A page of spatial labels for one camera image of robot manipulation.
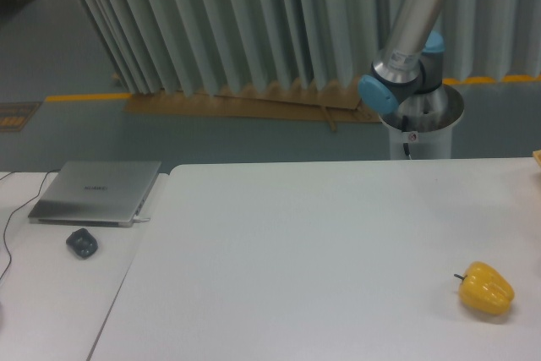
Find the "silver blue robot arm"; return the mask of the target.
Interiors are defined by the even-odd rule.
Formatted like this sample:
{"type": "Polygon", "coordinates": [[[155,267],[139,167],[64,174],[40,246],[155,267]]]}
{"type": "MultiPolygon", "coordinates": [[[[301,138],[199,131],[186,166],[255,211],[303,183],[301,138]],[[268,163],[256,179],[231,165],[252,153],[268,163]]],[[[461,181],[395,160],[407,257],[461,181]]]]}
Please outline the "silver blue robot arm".
{"type": "Polygon", "coordinates": [[[362,102],[389,127],[427,133],[464,112],[447,78],[540,75],[540,0],[403,0],[362,102]]]}

